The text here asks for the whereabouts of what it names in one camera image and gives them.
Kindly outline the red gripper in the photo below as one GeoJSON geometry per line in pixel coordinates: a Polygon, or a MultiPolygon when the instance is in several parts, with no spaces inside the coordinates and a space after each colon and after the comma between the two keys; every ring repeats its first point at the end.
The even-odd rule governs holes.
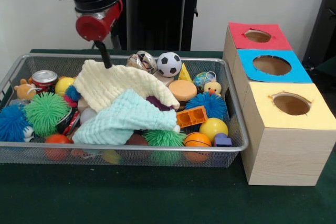
{"type": "Polygon", "coordinates": [[[110,55],[104,44],[111,31],[111,42],[114,50],[121,50],[118,26],[114,26],[123,10],[122,0],[117,0],[112,6],[96,12],[76,12],[76,31],[87,41],[94,41],[99,49],[106,69],[112,67],[110,55]]]}

